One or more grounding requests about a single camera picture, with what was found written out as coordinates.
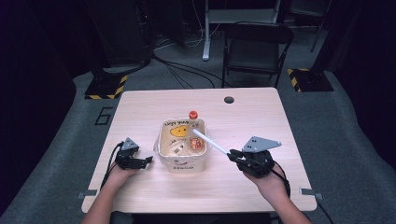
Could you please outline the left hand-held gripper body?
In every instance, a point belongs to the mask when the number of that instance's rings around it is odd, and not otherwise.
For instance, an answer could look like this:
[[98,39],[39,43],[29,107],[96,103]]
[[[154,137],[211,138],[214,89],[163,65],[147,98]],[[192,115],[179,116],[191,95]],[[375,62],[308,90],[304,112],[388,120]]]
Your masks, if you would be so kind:
[[121,169],[137,169],[138,163],[134,158],[134,154],[138,151],[138,149],[138,144],[135,143],[131,138],[127,137],[117,152],[115,163]]

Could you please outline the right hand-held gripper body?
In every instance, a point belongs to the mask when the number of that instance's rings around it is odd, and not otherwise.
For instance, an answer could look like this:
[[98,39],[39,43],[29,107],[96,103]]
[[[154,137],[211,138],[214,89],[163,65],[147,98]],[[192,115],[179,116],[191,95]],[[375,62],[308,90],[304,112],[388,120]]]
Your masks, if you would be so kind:
[[256,178],[269,175],[275,166],[270,149],[280,146],[278,141],[252,136],[236,161],[238,169]]

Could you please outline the white straw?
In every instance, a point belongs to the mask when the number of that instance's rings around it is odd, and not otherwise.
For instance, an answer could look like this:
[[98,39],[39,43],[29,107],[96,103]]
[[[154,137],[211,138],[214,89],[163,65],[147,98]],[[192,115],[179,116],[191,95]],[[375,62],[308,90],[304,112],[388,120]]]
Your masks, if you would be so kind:
[[229,151],[227,151],[226,149],[224,149],[223,147],[218,145],[216,142],[214,142],[213,140],[211,140],[210,138],[208,138],[207,136],[205,136],[204,134],[202,134],[198,130],[193,129],[192,132],[194,134],[196,134],[197,136],[201,137],[202,139],[204,139],[209,145],[211,145],[212,147],[216,148],[218,151],[220,151],[224,155],[229,154]]

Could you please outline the white food container with smiley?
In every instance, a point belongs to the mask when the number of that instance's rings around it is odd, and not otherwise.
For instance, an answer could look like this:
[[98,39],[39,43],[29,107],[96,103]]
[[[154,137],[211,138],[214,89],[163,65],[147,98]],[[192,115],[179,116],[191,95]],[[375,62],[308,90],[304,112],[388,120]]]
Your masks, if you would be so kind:
[[154,144],[154,152],[170,173],[200,173],[211,146],[205,142],[201,152],[192,152],[188,141],[188,118],[166,119]]

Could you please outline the clear bottle with orange cap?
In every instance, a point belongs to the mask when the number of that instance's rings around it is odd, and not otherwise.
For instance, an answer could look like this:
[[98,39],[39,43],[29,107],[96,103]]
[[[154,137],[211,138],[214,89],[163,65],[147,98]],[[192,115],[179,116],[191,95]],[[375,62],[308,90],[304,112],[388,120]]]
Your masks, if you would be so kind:
[[204,140],[199,137],[194,130],[199,129],[198,112],[192,110],[189,112],[189,126],[188,126],[188,141],[190,145],[190,150],[192,152],[201,152],[205,146]]

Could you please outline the person's left hand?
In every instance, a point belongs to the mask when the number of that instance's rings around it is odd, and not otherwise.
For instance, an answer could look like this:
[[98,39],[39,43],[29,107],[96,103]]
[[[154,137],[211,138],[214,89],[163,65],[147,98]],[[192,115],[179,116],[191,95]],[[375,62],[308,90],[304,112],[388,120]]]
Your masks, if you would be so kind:
[[119,189],[132,175],[136,175],[138,169],[122,169],[117,164],[114,164],[110,169],[109,176],[106,181],[106,186],[113,189]]

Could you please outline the person's right hand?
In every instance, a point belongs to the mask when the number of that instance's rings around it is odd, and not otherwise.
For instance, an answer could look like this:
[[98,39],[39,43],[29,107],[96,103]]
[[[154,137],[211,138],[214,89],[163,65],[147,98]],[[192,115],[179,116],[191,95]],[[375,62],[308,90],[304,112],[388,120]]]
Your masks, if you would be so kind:
[[270,204],[285,202],[289,199],[283,179],[285,178],[282,169],[276,164],[273,172],[261,178],[244,173],[244,176],[253,182],[262,197]]

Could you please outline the striped black stand base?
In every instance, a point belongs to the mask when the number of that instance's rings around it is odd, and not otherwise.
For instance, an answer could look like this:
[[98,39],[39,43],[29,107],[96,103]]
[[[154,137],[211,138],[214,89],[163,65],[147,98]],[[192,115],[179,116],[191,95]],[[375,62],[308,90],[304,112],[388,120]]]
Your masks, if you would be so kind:
[[307,68],[288,69],[292,87],[297,92],[333,91],[330,81],[323,73]]
[[85,91],[86,99],[116,99],[121,95],[127,76],[94,77]]

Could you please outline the black folding chair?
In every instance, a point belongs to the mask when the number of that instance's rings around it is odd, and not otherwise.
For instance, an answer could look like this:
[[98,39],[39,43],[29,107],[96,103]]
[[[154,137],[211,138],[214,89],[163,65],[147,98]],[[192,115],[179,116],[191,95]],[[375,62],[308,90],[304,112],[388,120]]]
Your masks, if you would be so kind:
[[293,38],[293,31],[278,23],[230,24],[224,31],[221,87],[229,72],[236,71],[275,77],[276,88]]

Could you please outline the black equipment cabinet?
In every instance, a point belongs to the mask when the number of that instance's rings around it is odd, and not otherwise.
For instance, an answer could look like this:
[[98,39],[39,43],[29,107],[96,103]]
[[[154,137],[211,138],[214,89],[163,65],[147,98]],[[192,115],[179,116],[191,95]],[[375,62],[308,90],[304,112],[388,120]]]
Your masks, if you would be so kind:
[[152,22],[147,0],[85,0],[110,65],[146,66]]

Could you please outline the grey table edge bracket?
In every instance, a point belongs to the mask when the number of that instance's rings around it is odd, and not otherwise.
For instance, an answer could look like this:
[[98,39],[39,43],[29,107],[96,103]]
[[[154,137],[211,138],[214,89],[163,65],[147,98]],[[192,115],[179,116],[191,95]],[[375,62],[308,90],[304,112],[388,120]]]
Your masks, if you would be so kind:
[[84,199],[87,196],[95,196],[96,193],[97,193],[97,189],[86,189],[85,191],[78,193],[77,199]]
[[324,197],[321,193],[314,191],[313,189],[305,189],[305,188],[299,188],[299,191],[302,195],[309,195],[309,196],[314,196],[317,200],[323,200]]

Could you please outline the white desk frame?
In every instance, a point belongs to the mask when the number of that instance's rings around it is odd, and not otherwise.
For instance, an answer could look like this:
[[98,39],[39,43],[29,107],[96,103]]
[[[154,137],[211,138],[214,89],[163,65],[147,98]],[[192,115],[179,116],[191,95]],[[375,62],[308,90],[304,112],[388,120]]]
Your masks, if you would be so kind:
[[238,21],[276,23],[281,0],[275,0],[270,8],[260,9],[210,9],[209,0],[205,0],[205,44],[202,59],[207,62],[210,57],[210,25],[231,24]]

